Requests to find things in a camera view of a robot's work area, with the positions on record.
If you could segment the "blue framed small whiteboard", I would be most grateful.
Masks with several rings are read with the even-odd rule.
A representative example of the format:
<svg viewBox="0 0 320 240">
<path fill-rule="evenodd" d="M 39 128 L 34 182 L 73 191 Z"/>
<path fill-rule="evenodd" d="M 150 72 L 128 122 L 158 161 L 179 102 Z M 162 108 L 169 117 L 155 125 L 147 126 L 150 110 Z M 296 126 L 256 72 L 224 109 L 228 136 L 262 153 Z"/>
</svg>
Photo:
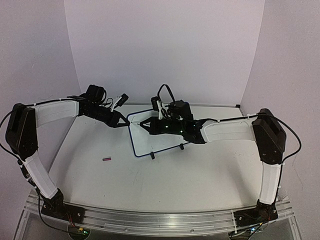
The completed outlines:
<svg viewBox="0 0 320 240">
<path fill-rule="evenodd" d="M 141 122 L 149 117 L 156 117 L 157 115 L 158 113 L 154 110 L 146 109 L 132 112 L 126 117 L 130 121 L 130 126 L 128 127 L 129 136 L 133 154 L 137 158 L 150 156 L 150 152 L 156 152 L 179 144 L 188 144 L 188 142 L 183 140 L 180 135 L 150 135 L 146 130 L 140 127 L 140 125 L 131 124 L 131 122 Z"/>
</svg>

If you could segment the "magenta marker cap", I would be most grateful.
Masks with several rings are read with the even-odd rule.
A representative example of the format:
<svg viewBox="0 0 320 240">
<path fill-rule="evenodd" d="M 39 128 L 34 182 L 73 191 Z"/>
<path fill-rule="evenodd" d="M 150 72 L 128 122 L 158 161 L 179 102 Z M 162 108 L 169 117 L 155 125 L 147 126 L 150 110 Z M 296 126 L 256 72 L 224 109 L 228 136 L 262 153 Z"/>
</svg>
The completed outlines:
<svg viewBox="0 0 320 240">
<path fill-rule="evenodd" d="M 112 158 L 111 158 L 111 157 L 106 157 L 106 158 L 103 158 L 103 159 L 102 159 L 102 161 L 103 161 L 103 162 L 111 161 L 111 160 L 112 160 Z"/>
</svg>

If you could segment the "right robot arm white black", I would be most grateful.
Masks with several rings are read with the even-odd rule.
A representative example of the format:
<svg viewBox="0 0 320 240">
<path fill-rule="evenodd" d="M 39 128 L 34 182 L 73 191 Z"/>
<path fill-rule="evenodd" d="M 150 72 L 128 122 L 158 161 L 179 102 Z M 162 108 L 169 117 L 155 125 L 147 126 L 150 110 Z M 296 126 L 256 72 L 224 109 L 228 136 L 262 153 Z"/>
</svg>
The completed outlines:
<svg viewBox="0 0 320 240">
<path fill-rule="evenodd" d="M 139 124 L 150 135 L 179 135 L 193 144 L 229 140 L 255 142 L 262 162 L 260 194 L 255 207 L 234 213 L 236 224 L 239 227 L 263 225 L 278 218 L 276 199 L 287 159 L 284 156 L 286 123 L 267 108 L 241 117 L 194 119 L 189 103 L 183 100 L 164 106 L 159 97 L 153 97 L 151 103 L 158 116 L 151 116 Z"/>
</svg>

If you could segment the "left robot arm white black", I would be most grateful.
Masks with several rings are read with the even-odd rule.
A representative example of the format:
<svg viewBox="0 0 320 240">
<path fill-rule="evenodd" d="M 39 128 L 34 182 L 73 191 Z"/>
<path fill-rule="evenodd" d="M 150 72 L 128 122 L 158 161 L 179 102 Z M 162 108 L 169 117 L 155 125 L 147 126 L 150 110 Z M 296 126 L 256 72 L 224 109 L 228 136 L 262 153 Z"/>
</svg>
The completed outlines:
<svg viewBox="0 0 320 240">
<path fill-rule="evenodd" d="M 5 140 L 7 152 L 17 158 L 20 170 L 31 184 L 43 205 L 41 214 L 79 224 L 83 221 L 83 207 L 66 204 L 62 191 L 56 186 L 39 156 L 38 128 L 61 119 L 85 116 L 106 124 L 110 128 L 128 127 L 130 122 L 116 108 L 121 107 L 128 96 L 123 93 L 107 104 L 107 91 L 89 85 L 79 96 L 47 100 L 33 104 L 17 103 L 7 114 L 9 119 Z"/>
</svg>

